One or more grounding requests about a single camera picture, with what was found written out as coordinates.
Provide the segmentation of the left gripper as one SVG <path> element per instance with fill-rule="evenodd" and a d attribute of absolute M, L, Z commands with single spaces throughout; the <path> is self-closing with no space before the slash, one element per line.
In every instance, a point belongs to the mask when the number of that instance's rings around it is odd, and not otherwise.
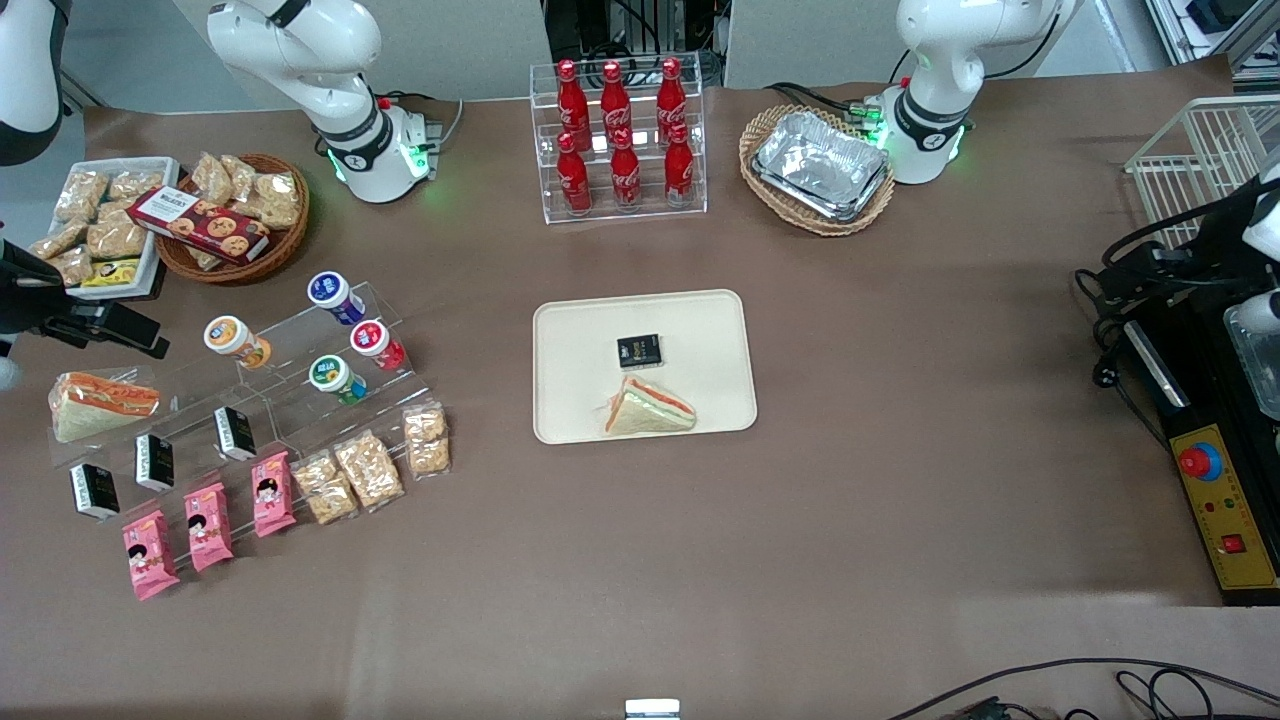
<path fill-rule="evenodd" d="M 1187 287 L 1220 284 L 1233 292 L 1263 287 L 1263 255 L 1244 242 L 1254 215 L 1254 195 L 1233 195 L 1170 218 L 1171 227 L 1194 225 L 1196 233 L 1165 250 L 1160 270 Z"/>

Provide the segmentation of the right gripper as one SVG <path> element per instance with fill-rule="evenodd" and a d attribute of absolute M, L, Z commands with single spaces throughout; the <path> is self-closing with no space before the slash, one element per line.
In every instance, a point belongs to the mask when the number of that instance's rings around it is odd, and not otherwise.
<path fill-rule="evenodd" d="M 1 333 L 45 334 L 70 311 L 60 273 L 24 249 L 3 241 Z"/>

